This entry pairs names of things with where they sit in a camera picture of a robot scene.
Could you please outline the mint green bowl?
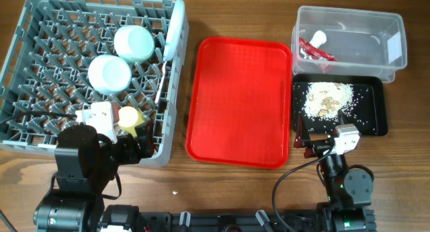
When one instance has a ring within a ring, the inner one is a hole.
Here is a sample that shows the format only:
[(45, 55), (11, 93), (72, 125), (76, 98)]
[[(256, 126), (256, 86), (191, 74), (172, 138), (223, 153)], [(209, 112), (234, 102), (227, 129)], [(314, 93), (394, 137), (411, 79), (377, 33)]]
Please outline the mint green bowl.
[(114, 50), (129, 64), (149, 60), (155, 51), (153, 35), (144, 27), (122, 26), (114, 36)]

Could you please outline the rice and nut scraps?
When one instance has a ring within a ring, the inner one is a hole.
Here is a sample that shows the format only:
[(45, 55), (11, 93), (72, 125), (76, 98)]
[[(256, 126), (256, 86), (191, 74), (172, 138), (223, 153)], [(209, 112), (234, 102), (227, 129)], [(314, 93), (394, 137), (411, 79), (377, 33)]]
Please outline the rice and nut scraps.
[(309, 87), (304, 111), (311, 118), (338, 118), (338, 110), (344, 111), (352, 104), (350, 85), (341, 83), (314, 83)]

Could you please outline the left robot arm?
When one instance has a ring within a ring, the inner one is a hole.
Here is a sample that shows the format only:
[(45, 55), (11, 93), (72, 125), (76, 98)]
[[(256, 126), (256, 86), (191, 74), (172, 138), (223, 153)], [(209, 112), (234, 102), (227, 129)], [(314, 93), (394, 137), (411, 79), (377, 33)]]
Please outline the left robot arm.
[(153, 122), (135, 127), (137, 135), (119, 136), (117, 142), (79, 124), (58, 135), (54, 150), (57, 172), (51, 187), (34, 211), (37, 231), (150, 231), (137, 206), (105, 206), (104, 194), (112, 180), (120, 181), (118, 168), (153, 156)]

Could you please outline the white plastic fork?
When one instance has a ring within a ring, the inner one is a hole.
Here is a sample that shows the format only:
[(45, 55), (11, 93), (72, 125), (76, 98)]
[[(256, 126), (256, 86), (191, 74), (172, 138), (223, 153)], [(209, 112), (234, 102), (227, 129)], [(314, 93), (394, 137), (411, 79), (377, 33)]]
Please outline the white plastic fork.
[(162, 76), (161, 76), (160, 81), (159, 81), (159, 88), (157, 90), (157, 94), (156, 94), (156, 97), (155, 97), (155, 104), (156, 104), (156, 106), (158, 106), (159, 102), (160, 102), (161, 92), (163, 90), (163, 85), (164, 85), (164, 81), (165, 81), (166, 66), (167, 66), (167, 62), (164, 62), (163, 66), (162, 66)]

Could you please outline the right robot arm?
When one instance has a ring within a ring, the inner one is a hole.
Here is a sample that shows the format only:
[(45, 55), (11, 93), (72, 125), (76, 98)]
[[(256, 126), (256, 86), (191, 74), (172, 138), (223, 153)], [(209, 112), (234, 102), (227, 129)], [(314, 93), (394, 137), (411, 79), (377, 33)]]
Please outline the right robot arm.
[(376, 217), (367, 209), (372, 203), (374, 174), (363, 165), (348, 165), (345, 154), (356, 149), (360, 132), (339, 111), (340, 125), (326, 139), (312, 140), (302, 115), (298, 116), (295, 148), (305, 158), (317, 158), (317, 174), (327, 192), (327, 202), (316, 206), (315, 231), (375, 231)]

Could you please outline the large pale blue plate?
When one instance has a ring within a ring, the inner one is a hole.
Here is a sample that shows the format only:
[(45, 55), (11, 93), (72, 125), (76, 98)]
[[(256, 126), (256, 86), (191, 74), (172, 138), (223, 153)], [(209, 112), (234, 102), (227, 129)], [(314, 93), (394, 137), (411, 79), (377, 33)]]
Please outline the large pale blue plate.
[(176, 0), (165, 40), (165, 49), (163, 52), (164, 62), (171, 61), (177, 52), (184, 19), (185, 3), (183, 0)]

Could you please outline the red snack wrapper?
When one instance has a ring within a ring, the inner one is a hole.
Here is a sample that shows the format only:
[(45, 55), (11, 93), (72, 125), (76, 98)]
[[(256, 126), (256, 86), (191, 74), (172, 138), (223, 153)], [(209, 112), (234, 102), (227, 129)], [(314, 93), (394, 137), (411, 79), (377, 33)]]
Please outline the red snack wrapper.
[(304, 51), (304, 56), (306, 58), (310, 57), (312, 60), (317, 61), (337, 61), (335, 56), (314, 47), (302, 37), (299, 37), (299, 46), (300, 50)]

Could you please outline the white paper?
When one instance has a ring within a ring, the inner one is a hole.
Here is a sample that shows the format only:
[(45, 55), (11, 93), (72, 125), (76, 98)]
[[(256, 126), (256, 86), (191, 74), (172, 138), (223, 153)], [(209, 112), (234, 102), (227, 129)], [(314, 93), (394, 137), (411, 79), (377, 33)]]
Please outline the white paper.
[[(326, 34), (321, 31), (318, 30), (314, 33), (312, 39), (310, 40), (309, 44), (315, 48), (319, 48), (321, 47), (323, 44), (325, 44), (327, 41), (327, 36)], [(308, 54), (306, 53), (306, 51), (301, 47), (300, 48), (300, 53), (303, 55), (304, 58), (309, 59)]]

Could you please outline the yellow plastic cup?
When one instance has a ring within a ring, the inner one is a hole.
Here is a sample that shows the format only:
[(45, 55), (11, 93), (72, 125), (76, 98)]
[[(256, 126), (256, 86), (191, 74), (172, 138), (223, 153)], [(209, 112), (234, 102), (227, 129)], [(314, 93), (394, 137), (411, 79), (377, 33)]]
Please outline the yellow plastic cup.
[(138, 125), (145, 123), (142, 112), (131, 106), (124, 106), (118, 110), (118, 115), (118, 126), (120, 129), (136, 137), (137, 133), (135, 128)]

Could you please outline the pale blue small bowl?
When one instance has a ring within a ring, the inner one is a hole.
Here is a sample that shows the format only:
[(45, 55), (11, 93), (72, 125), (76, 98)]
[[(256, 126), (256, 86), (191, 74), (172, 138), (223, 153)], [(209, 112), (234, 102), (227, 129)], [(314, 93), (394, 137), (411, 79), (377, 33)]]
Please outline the pale blue small bowl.
[(95, 57), (89, 65), (87, 74), (91, 86), (103, 95), (124, 91), (132, 79), (128, 63), (110, 54)]

